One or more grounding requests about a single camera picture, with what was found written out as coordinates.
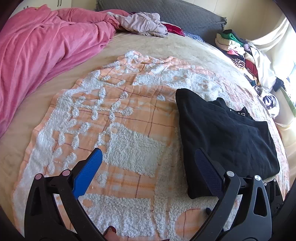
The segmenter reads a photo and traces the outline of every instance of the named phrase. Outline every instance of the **gray crumpled fabric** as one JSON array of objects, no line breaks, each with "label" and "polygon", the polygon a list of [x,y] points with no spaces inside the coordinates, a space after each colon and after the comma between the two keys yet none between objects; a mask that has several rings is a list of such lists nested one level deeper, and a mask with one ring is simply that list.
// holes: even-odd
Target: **gray crumpled fabric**
[{"label": "gray crumpled fabric", "polygon": [[168,33],[167,28],[160,22],[158,13],[140,12],[127,17],[111,12],[107,14],[113,16],[124,29],[137,35],[164,38]]}]

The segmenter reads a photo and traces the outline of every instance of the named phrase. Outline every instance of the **blue patterned fabric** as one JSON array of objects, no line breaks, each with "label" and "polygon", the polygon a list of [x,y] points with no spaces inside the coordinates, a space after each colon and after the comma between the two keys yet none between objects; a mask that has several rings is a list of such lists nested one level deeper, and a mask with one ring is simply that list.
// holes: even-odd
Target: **blue patterned fabric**
[{"label": "blue patterned fabric", "polygon": [[198,35],[195,35],[195,34],[191,34],[191,33],[187,33],[187,32],[184,32],[185,36],[189,37],[189,38],[192,38],[196,41],[200,41],[200,42],[204,42],[205,41],[202,39],[202,37],[198,36]]}]

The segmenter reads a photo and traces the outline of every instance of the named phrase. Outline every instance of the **pink blanket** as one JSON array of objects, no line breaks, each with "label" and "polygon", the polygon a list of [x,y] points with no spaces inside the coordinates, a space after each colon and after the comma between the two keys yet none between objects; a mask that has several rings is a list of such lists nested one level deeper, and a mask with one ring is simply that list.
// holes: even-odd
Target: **pink blanket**
[{"label": "pink blanket", "polygon": [[106,13],[80,8],[43,5],[11,17],[0,32],[0,137],[26,96],[99,53],[118,27]]}]

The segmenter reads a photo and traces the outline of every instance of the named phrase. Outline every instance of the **mattress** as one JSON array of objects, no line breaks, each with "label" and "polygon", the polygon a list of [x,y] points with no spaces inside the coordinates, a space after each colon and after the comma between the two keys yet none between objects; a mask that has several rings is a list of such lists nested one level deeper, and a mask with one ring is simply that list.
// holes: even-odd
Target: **mattress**
[{"label": "mattress", "polygon": [[[28,152],[25,153],[25,150],[30,144],[32,131],[46,115],[53,96],[62,89],[71,89],[79,77],[86,76],[87,73],[99,66],[116,61],[118,56],[124,55],[130,50],[136,50],[143,55],[154,58],[174,56],[191,64],[202,66],[227,79],[229,88],[231,88],[231,83],[239,85],[241,91],[254,94],[254,100],[256,100],[255,91],[248,81],[235,69],[232,61],[206,43],[197,42],[188,37],[175,34],[169,34],[167,38],[162,39],[123,32],[117,33],[101,53],[74,69],[53,78],[28,96],[19,106],[7,132],[0,139],[0,190],[3,194],[0,196],[0,204],[10,220],[13,221],[11,193],[18,179],[22,161],[29,160]],[[281,167],[277,179],[282,194],[285,196],[289,189],[289,171],[283,144],[264,104],[259,99],[256,101],[262,106],[252,107],[252,103],[249,106],[250,108],[260,108],[261,110],[258,116],[253,116],[255,120],[265,119],[268,121]]]}]

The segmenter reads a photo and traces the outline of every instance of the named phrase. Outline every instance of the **white cabinet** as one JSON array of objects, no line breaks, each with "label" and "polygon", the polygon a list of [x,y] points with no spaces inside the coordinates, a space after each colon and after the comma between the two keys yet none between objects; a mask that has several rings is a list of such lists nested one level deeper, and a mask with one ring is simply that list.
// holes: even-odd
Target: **white cabinet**
[{"label": "white cabinet", "polygon": [[11,16],[27,7],[40,7],[44,4],[47,4],[51,10],[55,10],[59,8],[71,7],[72,0],[24,0],[14,10]]}]

